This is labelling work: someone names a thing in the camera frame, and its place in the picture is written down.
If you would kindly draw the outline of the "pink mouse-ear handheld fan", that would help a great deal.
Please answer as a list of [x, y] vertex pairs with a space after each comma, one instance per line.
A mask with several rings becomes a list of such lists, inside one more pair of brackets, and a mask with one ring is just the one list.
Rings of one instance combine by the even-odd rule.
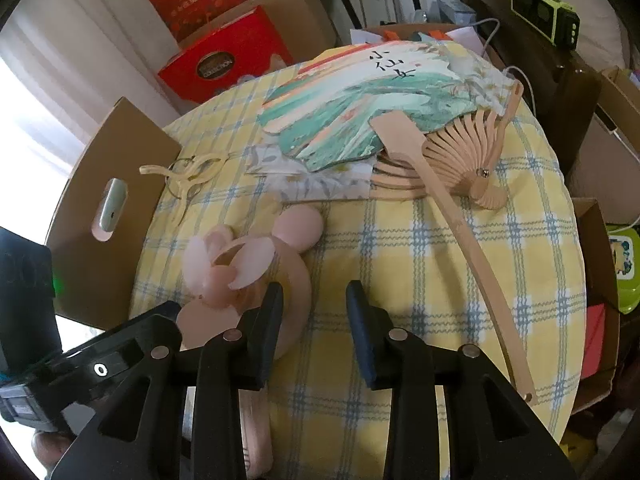
[[324, 228], [317, 208], [295, 205], [282, 211], [268, 235], [236, 238], [221, 224], [204, 237], [193, 237], [182, 258], [182, 277], [194, 299], [178, 313], [182, 348], [200, 348], [238, 324], [266, 296], [266, 274], [280, 263], [288, 285], [275, 359], [296, 343], [311, 306], [309, 272], [302, 255], [318, 243]]

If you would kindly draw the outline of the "brown cardboard box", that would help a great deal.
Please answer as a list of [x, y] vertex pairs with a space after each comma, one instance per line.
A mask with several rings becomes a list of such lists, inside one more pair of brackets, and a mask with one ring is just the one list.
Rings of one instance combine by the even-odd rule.
[[101, 330], [128, 320], [143, 242], [165, 187], [140, 168], [168, 167], [180, 151], [134, 104], [116, 102], [75, 165], [47, 235], [58, 315]]

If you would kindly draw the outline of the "yellow plaid tablecloth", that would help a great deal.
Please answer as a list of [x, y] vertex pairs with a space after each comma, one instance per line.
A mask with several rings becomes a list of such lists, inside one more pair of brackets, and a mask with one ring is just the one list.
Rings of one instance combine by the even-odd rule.
[[[166, 127], [182, 156], [221, 152], [221, 172], [174, 226], [174, 196], [157, 205], [139, 260], [131, 311], [165, 300], [185, 304], [181, 260], [186, 243], [218, 224], [235, 234], [267, 233], [281, 204], [246, 170], [262, 142], [262, 102], [295, 75], [280, 70], [215, 96]], [[574, 207], [558, 161], [526, 105], [506, 128], [495, 171], [509, 193], [490, 211], [460, 206], [480, 242], [522, 337], [535, 382], [535, 413], [560, 438], [582, 369], [586, 279]], [[377, 479], [382, 476], [390, 394], [364, 383], [349, 333], [345, 289], [363, 284], [394, 323], [428, 344], [477, 344], [495, 362], [502, 353], [484, 301], [434, 203], [424, 200], [322, 202], [326, 227], [305, 261], [312, 286], [308, 323], [274, 363], [268, 384], [275, 479]]]

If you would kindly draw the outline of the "mint green handheld fan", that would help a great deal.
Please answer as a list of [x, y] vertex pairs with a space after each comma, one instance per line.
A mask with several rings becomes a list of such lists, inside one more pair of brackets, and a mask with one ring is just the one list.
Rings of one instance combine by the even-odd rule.
[[107, 182], [98, 210], [98, 227], [104, 233], [113, 233], [124, 211], [128, 198], [128, 184], [117, 178]]

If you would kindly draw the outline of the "open floral folding fan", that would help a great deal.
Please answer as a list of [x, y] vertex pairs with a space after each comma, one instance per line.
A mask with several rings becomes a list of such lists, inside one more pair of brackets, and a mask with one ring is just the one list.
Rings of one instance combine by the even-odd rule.
[[[512, 79], [507, 85], [506, 110], [498, 115], [480, 108], [427, 133], [423, 156], [446, 190], [465, 196], [480, 208], [496, 210], [506, 204], [506, 190], [492, 182], [502, 153], [506, 126], [514, 118], [524, 93]], [[413, 200], [426, 195], [416, 170], [386, 153], [361, 162], [346, 162], [312, 174], [285, 157], [277, 144], [248, 149], [247, 172], [266, 179], [267, 190], [283, 203], [320, 200]]]

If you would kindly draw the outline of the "white curtain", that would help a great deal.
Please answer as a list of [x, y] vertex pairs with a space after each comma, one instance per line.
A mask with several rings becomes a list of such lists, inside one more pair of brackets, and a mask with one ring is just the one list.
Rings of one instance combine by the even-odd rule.
[[149, 0], [21, 0], [1, 29], [1, 59], [38, 101], [27, 132], [77, 162], [125, 98], [165, 127], [188, 104], [158, 72], [179, 51]]

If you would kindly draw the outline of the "red gift box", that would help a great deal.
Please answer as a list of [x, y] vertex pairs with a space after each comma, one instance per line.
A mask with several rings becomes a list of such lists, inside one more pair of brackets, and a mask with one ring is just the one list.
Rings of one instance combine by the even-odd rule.
[[258, 6], [196, 40], [158, 76], [180, 99], [202, 104], [237, 84], [292, 63], [280, 34]]

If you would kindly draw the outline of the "large brown cardboard carton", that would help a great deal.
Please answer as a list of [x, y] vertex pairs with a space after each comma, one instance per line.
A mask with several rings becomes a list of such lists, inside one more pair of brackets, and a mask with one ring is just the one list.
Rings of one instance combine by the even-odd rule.
[[337, 32], [321, 0], [246, 0], [187, 36], [179, 42], [179, 47], [190, 47], [256, 6], [265, 11], [294, 63], [309, 61], [338, 44]]

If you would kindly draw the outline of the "lime green radio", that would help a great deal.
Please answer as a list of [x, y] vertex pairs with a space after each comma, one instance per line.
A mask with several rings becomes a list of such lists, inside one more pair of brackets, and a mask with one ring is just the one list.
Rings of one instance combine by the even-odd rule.
[[511, 10], [561, 51], [574, 51], [580, 18], [562, 0], [511, 0]]

